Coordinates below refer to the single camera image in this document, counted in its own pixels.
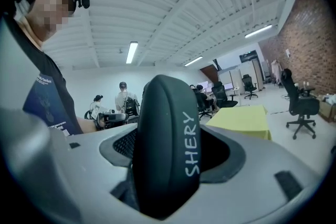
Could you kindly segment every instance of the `ceiling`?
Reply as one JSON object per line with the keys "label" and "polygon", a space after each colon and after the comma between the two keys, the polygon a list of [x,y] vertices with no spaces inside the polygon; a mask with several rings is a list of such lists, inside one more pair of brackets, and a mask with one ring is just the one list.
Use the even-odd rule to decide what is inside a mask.
{"label": "ceiling", "polygon": [[139,43],[131,65],[182,66],[203,56],[199,64],[205,66],[250,43],[244,35],[265,25],[274,26],[265,38],[276,35],[293,4],[293,0],[90,1],[90,8],[77,8],[69,23],[45,44],[45,52],[60,68],[125,66],[131,41]]}

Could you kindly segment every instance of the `fluorescent light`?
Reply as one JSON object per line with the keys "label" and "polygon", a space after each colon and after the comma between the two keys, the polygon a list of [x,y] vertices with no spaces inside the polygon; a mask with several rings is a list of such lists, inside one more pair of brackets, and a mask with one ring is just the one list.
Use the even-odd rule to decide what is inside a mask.
{"label": "fluorescent light", "polygon": [[196,62],[196,61],[198,61],[198,60],[200,60],[200,59],[202,59],[202,58],[203,58],[203,56],[199,56],[198,58],[196,58],[195,60],[192,60],[191,62],[187,63],[187,64],[184,65],[184,66],[187,67],[188,65],[191,65],[192,63],[194,63],[194,62]]}
{"label": "fluorescent light", "polygon": [[269,29],[269,28],[271,28],[271,27],[272,27],[272,25],[265,26],[265,27],[262,28],[262,29],[259,29],[259,30],[257,30],[257,31],[254,31],[254,32],[252,32],[252,33],[250,33],[250,34],[248,34],[248,35],[245,35],[245,38],[248,38],[248,37],[250,37],[250,36],[253,36],[253,35],[255,35],[255,34],[257,34],[257,33],[260,33],[260,32],[262,32],[262,31],[264,31],[264,30],[267,30],[267,29]]}
{"label": "fluorescent light", "polygon": [[130,49],[128,50],[126,63],[131,63],[132,62],[133,56],[135,54],[137,46],[138,46],[137,42],[131,42],[130,43]]}

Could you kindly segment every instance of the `yellow table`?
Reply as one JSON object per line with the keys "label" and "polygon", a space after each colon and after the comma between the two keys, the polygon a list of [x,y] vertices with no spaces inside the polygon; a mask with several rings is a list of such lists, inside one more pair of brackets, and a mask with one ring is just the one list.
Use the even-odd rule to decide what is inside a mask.
{"label": "yellow table", "polygon": [[222,108],[206,125],[224,128],[265,140],[272,140],[263,105]]}

